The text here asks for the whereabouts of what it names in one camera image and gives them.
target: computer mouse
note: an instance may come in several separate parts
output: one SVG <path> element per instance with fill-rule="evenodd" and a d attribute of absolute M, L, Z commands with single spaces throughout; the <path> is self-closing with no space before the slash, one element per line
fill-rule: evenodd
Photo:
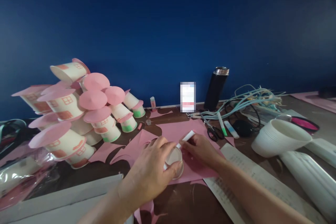
<path fill-rule="evenodd" d="M 240 119 L 235 121 L 232 127 L 241 137 L 249 137 L 254 132 L 254 128 L 252 124 L 244 120 L 240 120 Z"/>

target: black thermos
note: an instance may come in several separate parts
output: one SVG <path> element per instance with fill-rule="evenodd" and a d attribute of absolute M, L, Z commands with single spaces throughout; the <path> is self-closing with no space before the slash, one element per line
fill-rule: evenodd
<path fill-rule="evenodd" d="M 219 97 L 223 91 L 223 87 L 228 75 L 229 75 L 229 68 L 222 66 L 216 67 L 215 71 L 212 73 L 208 92 L 206 94 L 204 102 L 205 109 L 208 109 L 209 111 L 216 110 Z"/>

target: green marker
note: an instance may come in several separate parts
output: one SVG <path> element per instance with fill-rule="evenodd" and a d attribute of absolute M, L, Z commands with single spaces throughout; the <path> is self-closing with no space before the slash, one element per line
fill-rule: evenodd
<path fill-rule="evenodd" d="M 219 111 L 217 111 L 217 116 L 218 116 L 218 121 L 219 121 L 220 127 L 222 128 L 224 136 L 226 137 L 228 134 L 226 133 L 225 126 L 224 126 L 224 123 L 223 123 L 223 119 L 222 119 Z"/>

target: marker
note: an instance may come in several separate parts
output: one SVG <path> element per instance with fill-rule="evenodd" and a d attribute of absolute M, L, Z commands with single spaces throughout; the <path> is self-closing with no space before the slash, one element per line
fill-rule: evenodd
<path fill-rule="evenodd" d="M 225 127 L 224 127 L 224 124 L 223 124 L 223 119 L 222 119 L 219 111 L 217 111 L 217 116 L 218 116 L 218 121 L 219 121 L 220 127 L 222 128 L 224 136 L 226 137 L 228 134 L 226 133 L 226 130 L 225 130 Z"/>
<path fill-rule="evenodd" d="M 231 135 L 237 139 L 239 138 L 238 133 L 232 128 L 231 124 L 229 123 L 229 121 L 224 121 L 225 126 L 227 127 L 227 129 L 230 131 Z"/>
<path fill-rule="evenodd" d="M 193 135 L 195 135 L 195 131 L 190 131 L 183 139 L 182 139 L 182 141 L 188 141 Z M 181 145 L 178 143 L 177 145 L 176 145 L 176 147 L 177 148 L 181 148 Z"/>

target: blue backdrop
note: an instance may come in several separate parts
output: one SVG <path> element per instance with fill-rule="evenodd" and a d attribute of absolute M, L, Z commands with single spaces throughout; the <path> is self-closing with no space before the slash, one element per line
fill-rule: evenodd
<path fill-rule="evenodd" d="M 54 84 L 49 66 L 79 58 L 149 106 L 196 101 L 216 66 L 222 98 L 243 84 L 302 92 L 335 85 L 336 0 L 0 0 L 1 120 L 36 116 L 10 95 Z"/>

